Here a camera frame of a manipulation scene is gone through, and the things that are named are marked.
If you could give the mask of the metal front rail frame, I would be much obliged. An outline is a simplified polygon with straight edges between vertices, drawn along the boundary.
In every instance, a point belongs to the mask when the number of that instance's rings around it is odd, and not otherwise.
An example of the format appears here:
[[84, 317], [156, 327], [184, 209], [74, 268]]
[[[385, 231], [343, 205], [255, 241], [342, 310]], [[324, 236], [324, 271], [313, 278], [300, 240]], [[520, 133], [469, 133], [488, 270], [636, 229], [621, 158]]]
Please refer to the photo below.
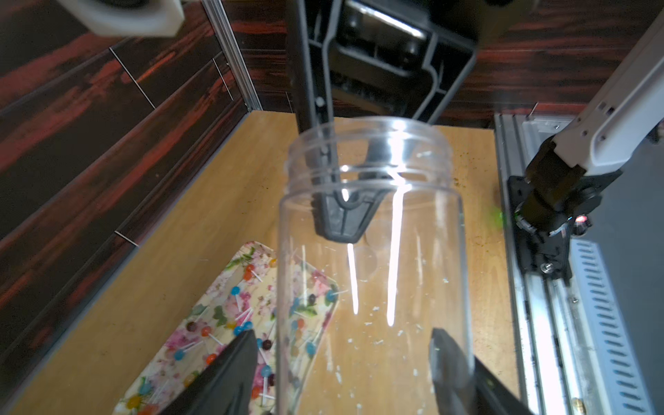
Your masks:
[[569, 273], [520, 265], [510, 200], [564, 117], [495, 117], [519, 390], [535, 414], [663, 411], [663, 132], [635, 151], [601, 205], [579, 220]]

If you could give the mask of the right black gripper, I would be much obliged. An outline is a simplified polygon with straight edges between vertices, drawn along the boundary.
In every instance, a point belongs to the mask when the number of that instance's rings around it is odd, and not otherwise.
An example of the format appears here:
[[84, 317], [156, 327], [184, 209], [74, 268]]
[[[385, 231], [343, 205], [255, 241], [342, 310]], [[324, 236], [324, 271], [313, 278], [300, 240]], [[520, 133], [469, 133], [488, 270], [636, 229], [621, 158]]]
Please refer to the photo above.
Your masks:
[[434, 124], [477, 55], [532, 1], [290, 1], [287, 52], [298, 137], [284, 240], [387, 242], [390, 117]]

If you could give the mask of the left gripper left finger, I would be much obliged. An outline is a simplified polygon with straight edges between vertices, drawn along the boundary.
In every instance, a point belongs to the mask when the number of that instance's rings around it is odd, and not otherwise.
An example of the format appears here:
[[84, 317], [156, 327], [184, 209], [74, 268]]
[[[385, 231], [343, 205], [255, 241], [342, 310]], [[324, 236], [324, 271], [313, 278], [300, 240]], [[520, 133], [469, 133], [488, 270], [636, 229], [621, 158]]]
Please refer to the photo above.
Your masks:
[[161, 413], [249, 413], [257, 365], [257, 338], [244, 331]]

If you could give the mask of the floral pink rectangular tray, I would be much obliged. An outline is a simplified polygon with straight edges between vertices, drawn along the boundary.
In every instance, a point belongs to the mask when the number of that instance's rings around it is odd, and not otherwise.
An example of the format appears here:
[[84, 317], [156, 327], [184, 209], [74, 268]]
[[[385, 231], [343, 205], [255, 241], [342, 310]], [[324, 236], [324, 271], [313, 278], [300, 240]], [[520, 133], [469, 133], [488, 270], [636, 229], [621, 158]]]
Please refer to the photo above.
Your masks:
[[[134, 380], [114, 413], [160, 413], [246, 330], [254, 331], [259, 347], [249, 412], [274, 409], [277, 265], [271, 248], [257, 241], [245, 243]], [[300, 257], [292, 265], [302, 287], [295, 290], [289, 311], [286, 341], [292, 368], [287, 391], [297, 403], [340, 290], [335, 280]]]

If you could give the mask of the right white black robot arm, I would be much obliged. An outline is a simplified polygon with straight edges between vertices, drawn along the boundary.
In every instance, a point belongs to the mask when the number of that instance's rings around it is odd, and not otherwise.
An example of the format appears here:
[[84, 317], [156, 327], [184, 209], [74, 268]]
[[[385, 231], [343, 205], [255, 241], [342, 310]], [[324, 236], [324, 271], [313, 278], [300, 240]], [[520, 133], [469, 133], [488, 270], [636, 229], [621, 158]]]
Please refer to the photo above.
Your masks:
[[[314, 198], [318, 235], [355, 243], [383, 195], [344, 198], [333, 142], [335, 100], [433, 124], [473, 69], [477, 52], [534, 8], [532, 1], [290, 1], [287, 62], [306, 157], [323, 186]], [[663, 20], [657, 17], [583, 112], [541, 145], [527, 166], [532, 186], [517, 210], [529, 233], [558, 233], [590, 212], [584, 182], [621, 169], [663, 118]]]

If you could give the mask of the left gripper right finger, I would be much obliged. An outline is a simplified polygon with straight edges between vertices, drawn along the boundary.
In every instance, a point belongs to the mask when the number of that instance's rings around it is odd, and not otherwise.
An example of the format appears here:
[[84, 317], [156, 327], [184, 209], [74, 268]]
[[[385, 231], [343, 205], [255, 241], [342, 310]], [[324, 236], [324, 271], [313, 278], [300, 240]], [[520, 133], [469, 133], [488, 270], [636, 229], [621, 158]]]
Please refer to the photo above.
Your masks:
[[446, 330], [432, 330], [429, 363], [440, 414], [529, 414], [479, 359], [470, 361]]

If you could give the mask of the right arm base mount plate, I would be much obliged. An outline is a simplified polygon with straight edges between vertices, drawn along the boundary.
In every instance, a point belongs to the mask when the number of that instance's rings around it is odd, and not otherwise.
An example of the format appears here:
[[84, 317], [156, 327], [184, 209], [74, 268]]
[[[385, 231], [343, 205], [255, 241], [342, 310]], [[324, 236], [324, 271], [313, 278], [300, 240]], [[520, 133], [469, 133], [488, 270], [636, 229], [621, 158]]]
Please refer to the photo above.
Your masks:
[[520, 208], [532, 191], [532, 186], [523, 176], [510, 176], [507, 180], [508, 205], [513, 220], [515, 256], [523, 275], [539, 273], [545, 279], [562, 279], [566, 285], [572, 278], [569, 264], [571, 247], [570, 230], [572, 222], [568, 220], [557, 233], [530, 231], [520, 222]]

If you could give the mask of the clear candy jar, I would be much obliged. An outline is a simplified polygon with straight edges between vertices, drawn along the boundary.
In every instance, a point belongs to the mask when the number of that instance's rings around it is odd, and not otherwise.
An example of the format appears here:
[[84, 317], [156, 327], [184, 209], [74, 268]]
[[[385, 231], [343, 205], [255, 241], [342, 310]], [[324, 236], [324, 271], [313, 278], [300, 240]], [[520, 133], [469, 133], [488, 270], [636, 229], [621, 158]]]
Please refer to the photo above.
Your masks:
[[[463, 205], [452, 188], [452, 152], [441, 131], [407, 120], [388, 127], [393, 216], [387, 242], [289, 244], [284, 199], [278, 230], [280, 414], [440, 414], [429, 363], [432, 330], [443, 329], [474, 361]], [[292, 261], [322, 271], [339, 287], [297, 403], [286, 332], [295, 290]]]

